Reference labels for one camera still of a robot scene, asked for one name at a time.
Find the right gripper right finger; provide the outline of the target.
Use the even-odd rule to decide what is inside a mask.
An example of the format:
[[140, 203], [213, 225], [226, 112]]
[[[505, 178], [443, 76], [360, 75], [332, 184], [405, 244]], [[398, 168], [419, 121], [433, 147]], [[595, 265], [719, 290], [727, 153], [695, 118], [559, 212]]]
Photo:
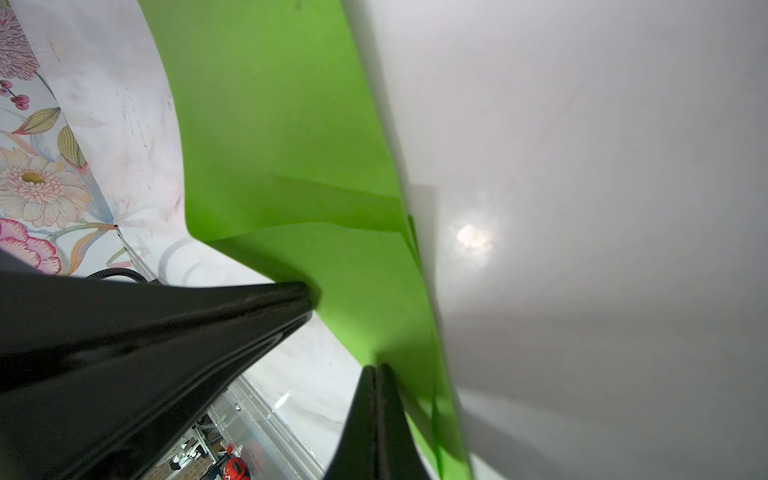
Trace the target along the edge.
[[403, 409], [394, 371], [375, 369], [375, 478], [427, 480]]

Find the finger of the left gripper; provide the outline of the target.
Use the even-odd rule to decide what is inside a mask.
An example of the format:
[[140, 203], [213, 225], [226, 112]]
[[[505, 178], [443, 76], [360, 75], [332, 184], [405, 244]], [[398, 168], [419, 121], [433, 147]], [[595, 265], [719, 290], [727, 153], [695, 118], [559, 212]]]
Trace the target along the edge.
[[301, 282], [189, 288], [40, 273], [1, 255], [1, 389], [70, 370], [70, 356], [232, 321], [276, 307], [312, 310]]
[[70, 370], [1, 389], [5, 479], [137, 479], [244, 370], [304, 325], [276, 307], [81, 351]]

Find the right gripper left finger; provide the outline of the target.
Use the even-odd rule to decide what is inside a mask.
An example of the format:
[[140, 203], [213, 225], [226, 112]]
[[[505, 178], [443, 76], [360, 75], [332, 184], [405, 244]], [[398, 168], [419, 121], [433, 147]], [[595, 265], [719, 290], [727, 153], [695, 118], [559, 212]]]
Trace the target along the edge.
[[362, 369], [339, 445], [325, 480], [377, 478], [376, 374], [373, 366]]

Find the green square paper sheet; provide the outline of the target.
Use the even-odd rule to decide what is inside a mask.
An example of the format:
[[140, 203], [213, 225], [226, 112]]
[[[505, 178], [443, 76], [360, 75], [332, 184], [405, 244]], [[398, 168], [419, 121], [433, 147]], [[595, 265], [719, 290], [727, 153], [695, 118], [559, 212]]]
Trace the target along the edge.
[[308, 284], [361, 364], [386, 363], [442, 479], [468, 455], [397, 168], [339, 1], [144, 1], [173, 95], [190, 234]]

